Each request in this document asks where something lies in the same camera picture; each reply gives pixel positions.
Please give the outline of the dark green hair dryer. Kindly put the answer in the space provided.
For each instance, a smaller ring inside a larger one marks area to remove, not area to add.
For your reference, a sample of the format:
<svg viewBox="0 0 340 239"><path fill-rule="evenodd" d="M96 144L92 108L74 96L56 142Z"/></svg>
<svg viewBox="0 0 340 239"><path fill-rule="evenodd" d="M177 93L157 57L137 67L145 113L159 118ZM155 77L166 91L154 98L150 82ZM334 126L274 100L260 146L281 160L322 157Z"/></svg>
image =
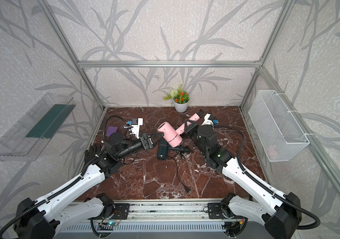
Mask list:
<svg viewBox="0 0 340 239"><path fill-rule="evenodd" d="M158 145L157 159L166 160L168 158L169 151L177 151L180 153L193 153L188 146L176 146L171 147L166 141L160 142Z"/></svg>

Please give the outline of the pink hair dryer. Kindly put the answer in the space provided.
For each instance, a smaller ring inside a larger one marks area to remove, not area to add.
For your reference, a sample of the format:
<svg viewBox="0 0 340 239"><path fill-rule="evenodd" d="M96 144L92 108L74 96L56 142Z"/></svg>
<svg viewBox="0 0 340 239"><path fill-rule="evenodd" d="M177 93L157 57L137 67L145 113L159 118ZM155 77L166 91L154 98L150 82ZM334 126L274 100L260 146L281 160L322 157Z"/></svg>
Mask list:
<svg viewBox="0 0 340 239"><path fill-rule="evenodd" d="M171 147L177 147L179 146L183 138L181 135L185 133L186 129L194 124L197 123L197 121L203 116L204 111L200 110L198 113L195 113L190 118L188 118L181 126L179 126L177 129L174 129L170 123L167 121L162 123L158 128L157 131L163 133L163 138L165 141L171 146Z"/></svg>

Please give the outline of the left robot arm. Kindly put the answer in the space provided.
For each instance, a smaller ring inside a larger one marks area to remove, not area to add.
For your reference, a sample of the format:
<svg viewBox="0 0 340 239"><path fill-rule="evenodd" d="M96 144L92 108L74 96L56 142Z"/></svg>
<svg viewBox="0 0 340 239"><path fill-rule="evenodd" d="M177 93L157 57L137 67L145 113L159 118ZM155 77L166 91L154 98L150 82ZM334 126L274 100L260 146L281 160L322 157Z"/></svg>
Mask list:
<svg viewBox="0 0 340 239"><path fill-rule="evenodd" d="M88 189L112 176L124 164L124 159L134 153L155 147L153 137L162 133L139 133L138 124L126 124L135 135L127 140L120 132L103 135L101 144L94 144L84 154L81 172L52 192L36 200L27 198L19 203L16 216L0 229L0 239L12 227L19 239L52 239L58 233L86 219L98 217L113 210L113 201L105 194L76 205L66 207Z"/></svg>

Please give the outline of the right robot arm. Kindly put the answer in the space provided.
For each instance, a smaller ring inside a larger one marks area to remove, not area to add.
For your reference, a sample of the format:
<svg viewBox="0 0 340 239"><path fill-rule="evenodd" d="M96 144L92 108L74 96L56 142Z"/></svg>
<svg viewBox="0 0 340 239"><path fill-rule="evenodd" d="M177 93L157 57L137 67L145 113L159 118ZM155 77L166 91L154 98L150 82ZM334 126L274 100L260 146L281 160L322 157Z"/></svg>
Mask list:
<svg viewBox="0 0 340 239"><path fill-rule="evenodd" d="M240 155L246 138L234 155L217 142L213 126L199 126L190 119L185 121L184 126L184 133L199 149L206 164L233 180L254 198L250 201L235 194L228 195L221 206L226 217L243 216L257 222L274 239L290 239L296 230L311 230L321 224L316 215L301 207L295 194L284 194L243 165Z"/></svg>

